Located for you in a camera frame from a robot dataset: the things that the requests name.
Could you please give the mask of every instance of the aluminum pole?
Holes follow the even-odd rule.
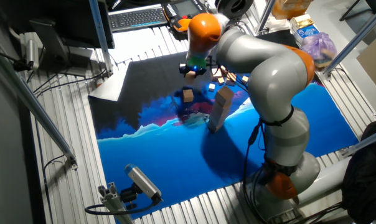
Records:
[[[112,63],[109,56],[108,44],[106,43],[105,31],[103,30],[100,8],[98,7],[98,0],[90,0],[90,7],[94,18],[96,34],[98,35],[98,40],[100,41],[102,49],[102,55],[105,60],[106,71],[110,73],[112,72]]]
[[[10,62],[3,56],[0,56],[0,74],[5,80],[7,80],[12,89],[17,93],[18,97],[32,112],[59,149],[66,155],[70,163],[73,165],[72,167],[77,167],[76,157],[70,150],[68,143],[52,122],[49,115],[45,112],[37,98],[34,96],[33,92],[29,89],[25,81],[23,81],[22,78],[14,71]]]
[[[265,9],[264,9],[263,15],[261,16],[260,24],[257,26],[256,35],[258,35],[258,33],[264,29],[265,23],[267,22],[271,14],[271,11],[274,8],[275,1],[276,0],[268,0],[267,5],[265,6]]]
[[[366,146],[369,146],[370,144],[373,144],[374,142],[376,142],[376,133],[367,137],[366,139],[362,140],[361,142],[358,142],[357,144],[349,147],[348,149],[346,149],[345,151],[342,152],[342,156],[343,157],[347,157],[349,155],[353,155],[354,153],[356,153],[358,150],[366,147]]]
[[[324,70],[324,75],[329,73],[343,61],[343,59],[354,49],[355,46],[376,26],[376,14],[373,18],[364,25],[360,32],[347,44],[346,47],[335,57],[335,59]]]

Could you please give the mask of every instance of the wooden block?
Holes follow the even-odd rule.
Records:
[[[220,120],[222,118],[226,118],[228,116],[228,113],[230,112],[230,108],[227,108],[225,110],[212,110],[212,113],[210,114],[209,118],[213,118],[215,120]]]
[[[229,79],[229,78],[226,79],[225,84],[226,84],[226,85],[229,85],[229,86],[235,86],[235,82],[232,81],[232,80]]]
[[[222,78],[221,70],[213,68],[210,76],[212,77],[212,82],[216,82],[219,78]]]
[[[237,81],[237,75],[232,73],[232,72],[228,72],[227,74],[227,78],[229,78],[231,81],[233,82],[236,82]]]
[[[210,116],[209,123],[212,123],[215,127],[220,127],[223,126],[225,118],[227,118],[227,116],[221,117],[220,119],[216,119],[215,117]]]
[[[225,110],[229,110],[232,105],[232,101],[227,102],[224,105],[221,105],[220,103],[214,102],[213,104],[213,111],[216,111],[217,113],[224,113]]]
[[[209,84],[209,91],[214,91],[215,85],[213,83]]]
[[[219,127],[217,127],[217,126],[214,126],[213,123],[208,122],[208,123],[207,123],[207,127],[208,127],[208,129],[209,129],[209,131],[210,131],[211,133],[216,133],[216,132],[222,127],[222,125],[219,126]]]
[[[194,92],[192,90],[183,90],[184,103],[192,102],[194,100]]]
[[[215,94],[215,100],[220,103],[221,106],[225,106],[227,103],[231,102],[233,95],[234,93],[229,87],[223,86]]]
[[[243,77],[242,77],[242,83],[243,83],[243,84],[248,83],[248,81],[249,81],[249,77],[247,77],[247,76],[243,76]]]
[[[220,66],[220,70],[222,75],[225,77],[228,73],[228,70],[223,65]]]
[[[223,77],[220,77],[220,78],[218,78],[217,79],[217,83],[219,84],[219,85],[224,85],[224,78]]]
[[[194,71],[190,71],[186,74],[186,85],[194,84],[196,73]]]

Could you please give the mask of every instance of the floor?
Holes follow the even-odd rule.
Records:
[[[347,22],[340,22],[339,18],[354,3],[355,0],[335,1],[335,0],[315,0],[311,3],[307,13],[312,17],[317,28],[329,34],[334,41],[337,51],[340,52],[352,38],[355,32],[362,27],[364,21],[369,18],[369,14],[364,14],[359,18],[351,19]],[[366,9],[368,6],[365,1],[353,9],[352,13]],[[365,38],[367,42],[376,35],[376,29]],[[349,77],[358,85],[360,91],[364,94],[371,107],[376,112],[376,85],[369,78],[365,70],[357,61],[358,55],[367,47],[362,41],[343,61],[342,64],[348,71]]]

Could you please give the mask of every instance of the blue painted backdrop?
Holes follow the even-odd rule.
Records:
[[[218,88],[214,92],[203,88],[188,104],[181,103],[179,93],[153,100],[143,106],[137,131],[121,119],[115,129],[96,134],[107,182],[115,182],[119,190],[130,187],[132,181],[124,168],[135,164],[162,191],[164,202],[133,218],[241,180],[247,141],[259,116],[246,101],[247,93],[232,87],[235,96],[230,116],[222,129],[210,134],[206,118]],[[310,84],[292,104],[308,117],[311,137],[306,150],[314,156],[357,142],[323,86]],[[249,154],[249,173],[259,168],[263,153],[255,142]],[[141,208],[151,201],[139,195],[136,203]]]

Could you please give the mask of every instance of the computer keyboard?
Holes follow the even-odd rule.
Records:
[[[124,32],[167,24],[160,4],[109,13],[112,32]]]

